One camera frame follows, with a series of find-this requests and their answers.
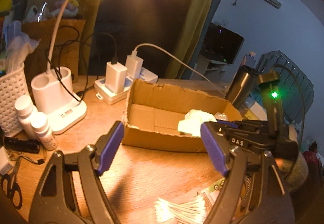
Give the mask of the plastic water bottle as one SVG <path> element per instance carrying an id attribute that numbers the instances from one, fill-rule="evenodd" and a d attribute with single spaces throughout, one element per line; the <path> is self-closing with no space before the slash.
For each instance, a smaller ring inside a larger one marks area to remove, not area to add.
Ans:
<path id="1" fill-rule="evenodd" d="M 253 51 L 250 51 L 248 54 L 245 54 L 242 59 L 241 66 L 246 65 L 250 68 L 254 68 L 255 56 L 256 56 L 256 53 Z"/>

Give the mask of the white desk lamp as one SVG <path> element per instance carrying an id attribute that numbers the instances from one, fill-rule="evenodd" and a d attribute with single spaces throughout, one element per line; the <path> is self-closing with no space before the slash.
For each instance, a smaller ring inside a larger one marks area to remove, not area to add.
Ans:
<path id="1" fill-rule="evenodd" d="M 36 75 L 31 88 L 36 106 L 47 115 L 54 133 L 61 134 L 86 116 L 85 102 L 73 92 L 71 70 L 55 67 L 52 56 L 64 10 L 70 0 L 64 0 L 56 17 L 47 57 L 47 70 Z"/>

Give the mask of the dark monitor screen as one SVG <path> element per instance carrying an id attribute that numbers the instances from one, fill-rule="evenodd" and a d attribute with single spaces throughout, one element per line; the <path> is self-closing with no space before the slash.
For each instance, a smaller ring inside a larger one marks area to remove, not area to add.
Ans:
<path id="1" fill-rule="evenodd" d="M 244 43 L 244 37 L 220 25 L 210 23 L 200 54 L 213 61 L 233 64 Z"/>

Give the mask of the white knitted cloth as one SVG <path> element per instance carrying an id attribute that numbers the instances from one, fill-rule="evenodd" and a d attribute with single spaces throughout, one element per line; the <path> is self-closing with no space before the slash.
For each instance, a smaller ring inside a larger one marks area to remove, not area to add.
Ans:
<path id="1" fill-rule="evenodd" d="M 193 137 L 200 137 L 200 127 L 204 122 L 216 122 L 216 119 L 213 114 L 192 109 L 184 116 L 183 120 L 178 122 L 177 130 Z"/>

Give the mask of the white pill bottle front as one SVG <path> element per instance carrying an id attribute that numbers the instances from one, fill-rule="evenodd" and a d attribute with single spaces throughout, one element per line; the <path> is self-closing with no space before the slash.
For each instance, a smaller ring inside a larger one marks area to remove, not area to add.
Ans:
<path id="1" fill-rule="evenodd" d="M 45 113 L 37 112 L 31 118 L 31 127 L 45 149 L 52 151 L 58 147 L 58 142 Z"/>

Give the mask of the black flashlight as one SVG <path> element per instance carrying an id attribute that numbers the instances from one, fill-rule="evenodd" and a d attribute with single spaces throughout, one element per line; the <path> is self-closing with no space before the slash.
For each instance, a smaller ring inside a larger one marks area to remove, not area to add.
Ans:
<path id="1" fill-rule="evenodd" d="M 4 137 L 4 147 L 13 151 L 38 154 L 40 152 L 40 142 L 37 140 L 21 140 L 18 138 Z"/>

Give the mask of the stainless steel tumbler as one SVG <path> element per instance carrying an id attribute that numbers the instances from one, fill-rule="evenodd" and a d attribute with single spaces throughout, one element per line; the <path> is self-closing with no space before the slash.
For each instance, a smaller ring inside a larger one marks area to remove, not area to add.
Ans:
<path id="1" fill-rule="evenodd" d="M 239 109 L 256 86 L 259 72 L 247 65 L 240 66 L 225 95 L 235 109 Z"/>

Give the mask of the black handled scissors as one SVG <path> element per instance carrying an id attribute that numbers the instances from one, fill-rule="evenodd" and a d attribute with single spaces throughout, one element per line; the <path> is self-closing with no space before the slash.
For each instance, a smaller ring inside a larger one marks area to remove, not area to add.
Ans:
<path id="1" fill-rule="evenodd" d="M 1 177 L 1 186 L 5 189 L 5 195 L 12 203 L 12 205 L 17 209 L 20 210 L 22 208 L 22 193 L 19 184 L 17 183 L 17 174 L 18 169 L 21 164 L 21 157 L 18 157 L 15 165 L 10 173 L 7 173 Z M 15 195 L 18 194 L 19 202 L 15 204 Z"/>

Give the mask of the white pill bottle rear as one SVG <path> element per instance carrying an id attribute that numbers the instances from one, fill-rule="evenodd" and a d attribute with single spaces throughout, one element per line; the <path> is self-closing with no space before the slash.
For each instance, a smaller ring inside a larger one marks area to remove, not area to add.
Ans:
<path id="1" fill-rule="evenodd" d="M 30 96 L 22 95 L 16 101 L 14 108 L 18 115 L 21 127 L 26 132 L 28 138 L 36 140 L 37 136 L 31 126 L 33 116 L 38 112 L 37 107 L 33 104 Z"/>

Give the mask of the brown cardboard box tray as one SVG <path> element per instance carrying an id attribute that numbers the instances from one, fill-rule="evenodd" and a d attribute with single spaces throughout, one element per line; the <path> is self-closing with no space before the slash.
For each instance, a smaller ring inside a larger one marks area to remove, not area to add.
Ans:
<path id="1" fill-rule="evenodd" d="M 242 120 L 240 112 L 224 99 L 222 87 L 207 81 L 160 79 L 156 84 L 137 79 L 131 85 L 123 117 L 127 146 L 162 151 L 204 153 L 202 140 L 178 131 L 178 123 L 192 109 L 229 121 Z"/>

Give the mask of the crumpled clear plastic wrap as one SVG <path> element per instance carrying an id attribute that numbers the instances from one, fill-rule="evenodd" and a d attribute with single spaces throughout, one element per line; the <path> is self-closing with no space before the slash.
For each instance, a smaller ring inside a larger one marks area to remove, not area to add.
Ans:
<path id="1" fill-rule="evenodd" d="M 228 117 L 225 113 L 218 112 L 214 115 L 214 117 L 216 120 L 228 121 Z"/>

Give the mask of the yellow white tissue box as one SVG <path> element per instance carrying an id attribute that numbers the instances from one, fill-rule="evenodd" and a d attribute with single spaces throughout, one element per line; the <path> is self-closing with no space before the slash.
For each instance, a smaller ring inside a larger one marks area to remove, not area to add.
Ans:
<path id="1" fill-rule="evenodd" d="M 254 102 L 252 104 L 252 106 L 245 113 L 244 117 L 249 120 L 268 120 L 266 110 L 258 102 Z"/>

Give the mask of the brown paper bag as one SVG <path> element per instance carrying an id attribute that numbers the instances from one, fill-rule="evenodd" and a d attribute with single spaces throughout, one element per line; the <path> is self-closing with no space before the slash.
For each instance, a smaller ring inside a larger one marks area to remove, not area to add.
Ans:
<path id="1" fill-rule="evenodd" d="M 22 24 L 22 32 L 30 39 L 39 41 L 39 45 L 25 60 L 25 77 L 31 80 L 47 70 L 46 56 L 55 25 L 55 19 Z M 79 75 L 79 40 L 85 26 L 83 19 L 62 19 L 56 35 L 52 63 L 57 67 L 68 67 L 72 73 L 72 82 L 77 82 Z"/>

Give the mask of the pack of cotton swabs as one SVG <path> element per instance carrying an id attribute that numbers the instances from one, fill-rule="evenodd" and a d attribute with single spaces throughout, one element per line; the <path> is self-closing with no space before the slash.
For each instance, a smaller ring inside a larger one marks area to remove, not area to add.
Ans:
<path id="1" fill-rule="evenodd" d="M 204 223 L 211 210 L 211 203 L 198 195 L 185 203 L 173 203 L 162 198 L 154 204 L 157 223 L 175 220 L 177 223 Z"/>

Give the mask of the white pill bottle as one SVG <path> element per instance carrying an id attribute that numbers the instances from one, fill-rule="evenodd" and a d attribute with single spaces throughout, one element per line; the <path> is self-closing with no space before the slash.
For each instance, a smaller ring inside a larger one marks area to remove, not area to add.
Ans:
<path id="1" fill-rule="evenodd" d="M 28 138 L 36 140 L 37 136 L 31 126 L 33 116 L 38 112 L 37 107 L 33 104 L 30 96 L 22 95 L 16 101 L 14 108 L 18 115 L 21 127 L 26 132 Z"/>
<path id="2" fill-rule="evenodd" d="M 58 142 L 45 113 L 37 112 L 31 118 L 31 127 L 45 149 L 52 151 L 58 147 Z"/>

